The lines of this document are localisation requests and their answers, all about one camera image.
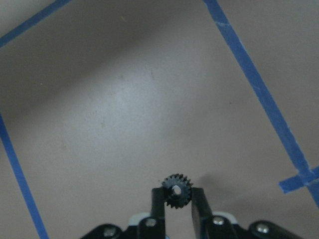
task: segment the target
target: blue painter's tape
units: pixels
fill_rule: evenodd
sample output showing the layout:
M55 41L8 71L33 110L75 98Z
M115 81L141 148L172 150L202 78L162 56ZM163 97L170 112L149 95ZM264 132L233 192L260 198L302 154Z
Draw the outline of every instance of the blue painter's tape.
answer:
M38 12L36 15L32 16L28 20L26 20L24 23L17 26L15 29L8 32L6 35L2 36L0 38L0 48L9 43L11 40L15 39L17 36L22 34L23 32L27 31L29 28L36 25L38 22L58 10L60 7L66 5L71 0L56 0L40 12Z
M319 207L319 179L316 179L307 185L317 207Z
M49 238L48 234L45 230L40 213L38 211L38 208L36 207L35 201L29 189L26 178L23 174L22 168L20 166L19 160L14 151L13 145L11 143L11 140L9 138L8 132L6 130L6 127L4 125L1 115L0 115L0 137L4 145L5 151L7 153L7 156L9 158L13 172L15 174L15 178L19 184L20 190L24 197L25 203L29 209L35 228L39 234L39 237L40 239L48 239Z
M273 125L277 135L279 136L283 146L285 147L292 163L298 171L298 177L289 179L284 184L285 190L288 190L295 185L295 188L309 185L316 179L314 172L310 169L308 162L306 161L302 150L300 149L297 141L290 131L283 115L278 109L273 97L267 89L263 79L258 73L254 63L250 59L244 45L241 43L239 37L230 25L223 10L219 6L217 0L204 0L207 8L214 19L219 31L224 37L229 48L233 52L237 62L239 63L242 71L247 77L250 85L252 86L255 94L257 95L261 105L263 106L271 124ZM316 191L316 187L309 188L309 191L313 195Z
M314 168L313 173L315 174L316 179L318 179L319 178L319 167ZM286 193L292 192L294 190L297 190L299 188L302 188L304 186L304 184L303 184L301 178L299 177L299 175L296 175L294 177L291 177L291 178L288 178L284 181L281 181L279 183L279 186L281 187L283 192L286 194Z

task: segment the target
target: floor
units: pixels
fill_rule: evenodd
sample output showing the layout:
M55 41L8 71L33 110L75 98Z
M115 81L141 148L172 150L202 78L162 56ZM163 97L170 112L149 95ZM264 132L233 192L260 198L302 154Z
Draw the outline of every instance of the floor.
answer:
M0 34L53 1L2 0ZM317 1L219 1L312 167L319 165ZM265 219L317 239L296 174L205 4L73 0L0 49L0 112L52 239L123 229L174 173L247 228ZM0 231L38 238L0 144ZM166 212L194 238L190 206Z

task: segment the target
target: gear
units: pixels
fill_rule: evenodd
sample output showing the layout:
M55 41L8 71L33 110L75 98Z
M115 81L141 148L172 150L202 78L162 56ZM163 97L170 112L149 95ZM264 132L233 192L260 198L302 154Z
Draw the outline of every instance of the gear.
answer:
M191 200L190 180L182 174L173 174L161 183L164 189L165 202L170 207L182 208Z

